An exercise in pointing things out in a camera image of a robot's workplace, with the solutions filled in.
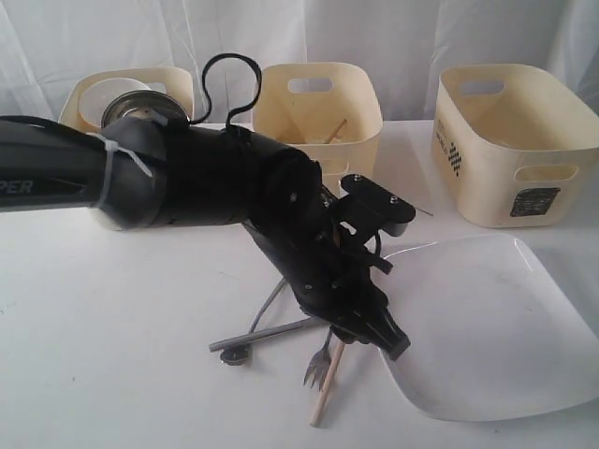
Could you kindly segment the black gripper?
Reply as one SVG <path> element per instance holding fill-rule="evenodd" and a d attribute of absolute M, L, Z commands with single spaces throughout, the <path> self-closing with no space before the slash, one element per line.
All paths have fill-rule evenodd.
<path fill-rule="evenodd" d="M 374 285 L 371 269 L 388 273 L 381 257 L 381 239 L 374 249 L 347 233 L 335 240 L 326 233 L 280 237 L 280 272 L 289 281 L 299 306 L 329 324 L 346 344 L 373 345 L 397 360 L 411 341 L 388 312 L 388 300 Z"/>

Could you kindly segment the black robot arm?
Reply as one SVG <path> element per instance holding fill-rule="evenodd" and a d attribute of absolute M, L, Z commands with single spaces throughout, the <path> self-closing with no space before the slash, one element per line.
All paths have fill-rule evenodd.
<path fill-rule="evenodd" d="M 413 206 L 359 174 L 324 184 L 305 152 L 244 127 L 123 118 L 97 133 L 30 116 L 1 120 L 4 211 L 89 208 L 121 230 L 242 225 L 308 315 L 388 357 L 410 345 L 371 272 L 369 241 L 398 237 Z"/>

